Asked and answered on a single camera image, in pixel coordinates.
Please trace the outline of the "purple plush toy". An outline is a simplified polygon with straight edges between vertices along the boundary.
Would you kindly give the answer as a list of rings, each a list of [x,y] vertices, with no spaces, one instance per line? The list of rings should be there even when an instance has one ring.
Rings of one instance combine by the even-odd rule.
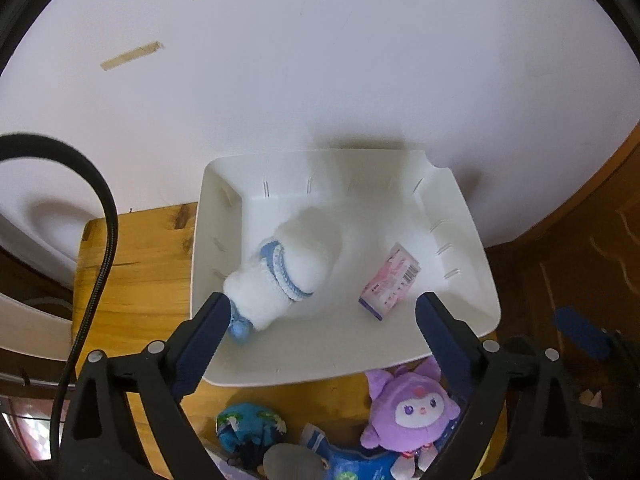
[[[367,370],[364,374],[371,406],[360,444],[369,450],[384,448],[396,453],[390,476],[411,479],[434,462],[438,454],[435,442],[458,418],[461,408],[440,383],[442,371],[434,356],[413,370],[401,366],[393,373]]]

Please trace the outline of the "pink tissue pack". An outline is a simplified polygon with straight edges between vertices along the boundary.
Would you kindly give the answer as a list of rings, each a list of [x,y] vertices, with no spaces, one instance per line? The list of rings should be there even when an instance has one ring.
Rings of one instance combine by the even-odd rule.
[[[364,286],[358,302],[382,321],[408,295],[421,271],[418,260],[399,243],[387,255],[374,278]]]

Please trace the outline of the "white blue plush toy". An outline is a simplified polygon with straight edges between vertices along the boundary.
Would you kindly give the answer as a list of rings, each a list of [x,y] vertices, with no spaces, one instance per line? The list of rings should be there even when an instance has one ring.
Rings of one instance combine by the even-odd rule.
[[[254,333],[306,307],[330,278],[342,246],[337,223],[317,207],[281,223],[224,280],[232,340],[244,344]]]

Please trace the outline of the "blue Hiipapa wipes pack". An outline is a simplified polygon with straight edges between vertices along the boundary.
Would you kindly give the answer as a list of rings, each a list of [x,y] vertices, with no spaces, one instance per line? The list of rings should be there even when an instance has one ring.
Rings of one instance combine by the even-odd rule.
[[[299,444],[318,455],[326,467],[326,479],[381,480],[391,479],[390,471],[399,454],[390,451],[340,448],[330,443],[326,433],[307,424],[299,437]]]

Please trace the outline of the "blue green ball toy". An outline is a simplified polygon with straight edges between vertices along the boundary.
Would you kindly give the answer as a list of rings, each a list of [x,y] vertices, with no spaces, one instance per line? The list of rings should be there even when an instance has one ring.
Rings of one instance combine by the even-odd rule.
[[[273,445],[284,442],[287,433],[284,419],[258,404],[234,404],[216,417],[216,436],[222,448],[247,465],[260,464]]]

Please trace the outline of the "grey plush mouse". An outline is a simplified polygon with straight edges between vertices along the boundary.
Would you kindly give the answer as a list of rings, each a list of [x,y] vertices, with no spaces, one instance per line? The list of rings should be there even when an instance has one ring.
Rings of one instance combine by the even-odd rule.
[[[297,444],[280,443],[267,452],[262,460],[268,480],[323,480],[326,467],[322,458],[309,448]]]

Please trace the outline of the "white plastic storage bin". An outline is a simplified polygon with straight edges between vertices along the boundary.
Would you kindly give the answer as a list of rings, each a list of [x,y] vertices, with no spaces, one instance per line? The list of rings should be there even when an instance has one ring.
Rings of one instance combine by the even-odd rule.
[[[196,210],[192,308],[292,219],[329,246],[335,263],[328,280],[246,344],[224,338],[206,382],[274,386],[424,358],[414,317],[424,292],[478,336],[498,326],[496,286],[458,182],[421,151],[317,150],[210,162]],[[378,320],[358,299],[395,246],[416,259],[419,272],[405,299]]]

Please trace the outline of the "white curved chair back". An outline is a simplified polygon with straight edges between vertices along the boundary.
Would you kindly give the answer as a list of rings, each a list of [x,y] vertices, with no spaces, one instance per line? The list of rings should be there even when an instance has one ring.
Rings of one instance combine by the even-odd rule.
[[[32,266],[15,249],[30,239],[1,220],[1,348],[62,362],[72,346],[72,292]]]

